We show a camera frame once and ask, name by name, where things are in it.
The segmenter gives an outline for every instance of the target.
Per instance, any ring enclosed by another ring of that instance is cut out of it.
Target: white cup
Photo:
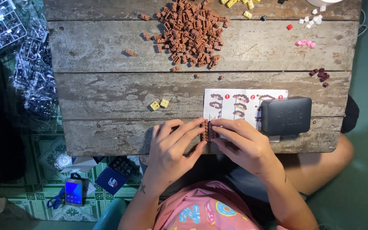
[[[314,5],[315,7],[326,7],[331,4],[341,2],[343,0],[306,0],[308,3]]]

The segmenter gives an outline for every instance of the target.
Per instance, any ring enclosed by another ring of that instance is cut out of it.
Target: jbl speaker
[[[261,129],[269,136],[306,133],[310,129],[312,99],[286,97],[261,103]]]

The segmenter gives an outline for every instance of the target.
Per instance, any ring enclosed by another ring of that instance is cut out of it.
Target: person's left hand
[[[197,118],[184,124],[180,119],[175,119],[154,126],[149,155],[150,164],[141,184],[142,188],[145,186],[144,192],[152,191],[161,194],[171,183],[194,166],[207,142],[198,143],[188,157],[183,156],[183,153],[191,140],[205,131],[203,128],[196,128],[203,121],[204,118]]]

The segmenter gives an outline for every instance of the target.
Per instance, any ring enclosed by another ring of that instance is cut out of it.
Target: weathered wood surface
[[[155,20],[154,14],[171,2],[171,0],[44,0],[48,21],[138,20],[137,16],[141,13],[148,14]],[[289,0],[283,5],[278,4],[277,0],[262,0],[261,3],[254,5],[255,8],[251,11],[253,19],[258,19],[262,15],[268,16],[268,19],[300,19],[312,15],[311,11],[316,8],[305,0]],[[241,2],[226,8],[218,0],[212,0],[209,6],[215,13],[231,19],[246,19],[242,14],[248,7]],[[321,14],[325,20],[358,20],[360,7],[361,0],[344,0],[327,7]]]
[[[293,24],[288,31],[286,26]],[[358,22],[323,22],[306,30],[297,21],[233,21],[224,29],[225,45],[220,63],[212,71],[351,70]],[[49,22],[55,73],[76,72],[170,72],[171,54],[156,53],[143,31],[159,34],[157,21],[64,21]],[[295,46],[301,39],[316,47]],[[138,56],[128,56],[125,49]],[[207,71],[180,64],[180,71]]]
[[[299,136],[281,137],[271,143],[275,153],[331,152],[336,148],[342,117],[312,118],[310,130]],[[105,156],[147,154],[150,149],[151,131],[158,119],[74,120],[64,121],[66,144],[70,156]],[[188,152],[200,139],[195,138]],[[215,144],[204,153],[220,154]]]
[[[312,117],[343,116],[351,72],[329,72],[323,88],[308,72],[270,73],[93,73],[56,74],[64,119],[197,118],[202,117],[204,89],[286,89],[289,97],[310,97]],[[224,74],[225,79],[218,81]],[[165,98],[167,108],[150,103]]]

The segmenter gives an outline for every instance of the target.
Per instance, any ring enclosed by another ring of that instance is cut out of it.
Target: knee
[[[342,167],[346,167],[353,160],[355,149],[350,140],[343,133],[340,133],[336,149],[332,153],[336,157],[337,162]]]

